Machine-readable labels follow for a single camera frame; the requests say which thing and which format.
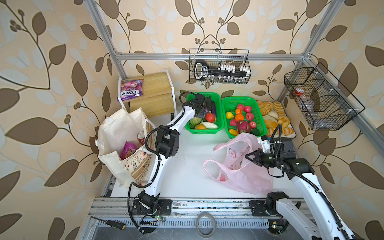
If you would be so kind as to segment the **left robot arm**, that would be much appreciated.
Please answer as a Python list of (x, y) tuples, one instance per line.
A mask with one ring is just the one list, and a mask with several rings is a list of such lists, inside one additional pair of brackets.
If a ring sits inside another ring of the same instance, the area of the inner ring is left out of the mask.
[(135, 198), (133, 207), (138, 211), (138, 215), (159, 215), (161, 207), (159, 198), (161, 193), (162, 181), (165, 176), (168, 161), (173, 158), (180, 148), (179, 136), (181, 130), (194, 117), (205, 117), (206, 97), (202, 94), (183, 92), (181, 95), (193, 95), (189, 101), (182, 102), (182, 110), (169, 124), (152, 130), (145, 142), (145, 148), (155, 157), (155, 165), (150, 175), (150, 180), (146, 185), (140, 186), (131, 183), (129, 192), (135, 186), (142, 191)]

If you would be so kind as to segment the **cream canvas tote bag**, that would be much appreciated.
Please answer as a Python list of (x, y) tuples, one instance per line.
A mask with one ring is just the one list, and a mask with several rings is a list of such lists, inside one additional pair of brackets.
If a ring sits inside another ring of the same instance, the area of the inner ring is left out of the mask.
[(95, 140), (98, 158), (122, 187), (127, 188), (131, 182), (140, 186), (149, 182), (155, 160), (141, 141), (154, 128), (141, 108), (132, 113), (120, 109), (100, 125)]

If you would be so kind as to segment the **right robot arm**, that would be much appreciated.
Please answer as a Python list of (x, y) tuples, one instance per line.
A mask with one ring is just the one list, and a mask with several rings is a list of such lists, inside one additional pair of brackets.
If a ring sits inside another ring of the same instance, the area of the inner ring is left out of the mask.
[(268, 193), (265, 203), (258, 205), (257, 210), (264, 210), (270, 216), (281, 216), (286, 221), (282, 227), (272, 224), (268, 230), (272, 235), (281, 235), (291, 226), (304, 240), (359, 238), (337, 213), (309, 162), (304, 158), (297, 158), (293, 151), (285, 151), (282, 137), (269, 143), (267, 137), (258, 138), (251, 134), (241, 136), (249, 140), (253, 147), (245, 154), (245, 159), (267, 170), (280, 170), (280, 177), (288, 177), (292, 181), (313, 216), (313, 220), (306, 217), (300, 211), (301, 202), (293, 203), (284, 192)]

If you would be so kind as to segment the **magenta snack bag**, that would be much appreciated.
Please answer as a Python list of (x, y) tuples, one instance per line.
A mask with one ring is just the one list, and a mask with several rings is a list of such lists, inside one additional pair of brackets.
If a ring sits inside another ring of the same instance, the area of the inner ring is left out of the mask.
[(120, 154), (121, 160), (124, 160), (133, 155), (137, 149), (138, 147), (134, 143), (126, 142)]

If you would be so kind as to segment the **green cabbage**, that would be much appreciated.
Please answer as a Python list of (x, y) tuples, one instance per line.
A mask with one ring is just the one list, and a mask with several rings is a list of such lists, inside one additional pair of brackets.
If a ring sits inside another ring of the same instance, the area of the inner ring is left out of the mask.
[(191, 129), (194, 129), (195, 126), (199, 125), (202, 121), (203, 121), (202, 118), (197, 118), (197, 117), (192, 118), (192, 119), (189, 121), (190, 128), (191, 128)]

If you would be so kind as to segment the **red soda can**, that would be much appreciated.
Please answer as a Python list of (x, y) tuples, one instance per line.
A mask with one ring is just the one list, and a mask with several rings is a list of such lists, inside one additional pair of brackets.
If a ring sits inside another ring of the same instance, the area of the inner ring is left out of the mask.
[(144, 133), (144, 131), (140, 131), (138, 132), (137, 134), (137, 140), (138, 142), (143, 146), (145, 144), (145, 141), (146, 141), (146, 135)]

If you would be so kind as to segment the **red tomato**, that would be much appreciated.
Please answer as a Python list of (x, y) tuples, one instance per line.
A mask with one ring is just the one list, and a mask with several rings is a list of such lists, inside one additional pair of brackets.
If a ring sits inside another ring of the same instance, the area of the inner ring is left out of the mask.
[(216, 118), (212, 113), (206, 113), (205, 120), (206, 122), (214, 123), (216, 121)]

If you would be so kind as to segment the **pink plastic grocery bag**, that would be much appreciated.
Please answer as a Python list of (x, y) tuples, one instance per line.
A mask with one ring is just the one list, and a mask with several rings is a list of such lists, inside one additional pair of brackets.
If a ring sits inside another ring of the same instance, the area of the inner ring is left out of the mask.
[(215, 182), (237, 192), (267, 195), (273, 189), (273, 179), (263, 167), (245, 158), (256, 150), (264, 150), (262, 138), (241, 133), (225, 144), (218, 144), (214, 151), (227, 150), (223, 163), (205, 160), (203, 168)]

